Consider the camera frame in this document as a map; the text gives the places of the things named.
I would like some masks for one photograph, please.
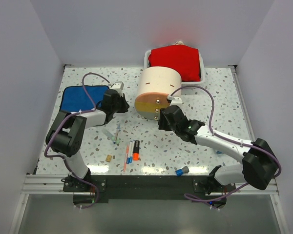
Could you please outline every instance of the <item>white tray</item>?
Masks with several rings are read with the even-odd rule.
[[[151,54],[151,50],[148,50],[145,53],[144,69],[149,67],[148,57],[150,56],[150,54]],[[201,81],[181,82],[181,86],[190,85],[190,84],[202,84],[205,82],[205,68],[204,68],[204,63],[203,63],[203,59],[200,54],[200,51],[199,51],[199,57],[200,57],[200,68],[201,68]]]

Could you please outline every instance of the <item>terrazzo surface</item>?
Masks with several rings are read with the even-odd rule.
[[[109,124],[85,130],[81,153],[93,175],[174,175],[175,170],[185,165],[190,170],[188,175],[205,175],[217,165],[237,164],[227,155],[217,155],[214,149],[183,142],[172,132],[158,130],[157,121],[141,118],[134,109],[142,72],[140,67],[66,67],[49,127],[59,111],[64,89],[68,86],[81,85],[83,75],[88,72],[98,73],[112,83],[124,82],[123,92],[130,105],[127,113],[116,114]],[[101,78],[88,76],[85,84],[106,85],[106,82]],[[215,99],[213,128],[235,137],[250,139],[230,68],[206,68],[206,82],[201,86],[207,88]],[[211,101],[206,93],[198,89],[183,90],[182,100],[183,111],[188,118],[203,122],[209,120]],[[102,133],[102,129],[114,133],[118,123],[121,124],[121,141],[119,145],[114,145]],[[139,161],[128,164],[124,172],[126,145],[131,139],[140,140],[140,158]],[[62,160],[45,158],[44,149],[45,144],[42,142],[36,174],[67,174]],[[107,155],[113,155],[111,162],[105,161]]]

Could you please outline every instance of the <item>glass panel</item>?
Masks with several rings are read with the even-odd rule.
[[[175,200],[110,200],[82,210],[71,195],[31,195],[20,234],[280,233],[269,195],[233,195],[218,212]]]

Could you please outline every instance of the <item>red cloth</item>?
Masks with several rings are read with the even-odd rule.
[[[199,50],[186,45],[169,45],[151,51],[148,60],[152,67],[176,70],[182,81],[201,81]]]

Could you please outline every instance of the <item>blue cloth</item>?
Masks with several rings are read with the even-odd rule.
[[[98,85],[98,86],[88,86],[86,85],[86,90],[97,104],[99,101],[103,100],[103,95],[106,90],[109,89],[108,86]],[[60,110],[68,112],[77,112],[79,110],[87,111],[91,110],[93,105],[89,100],[88,96],[84,92],[82,86],[70,86],[65,88],[63,92],[62,102],[60,105]]]

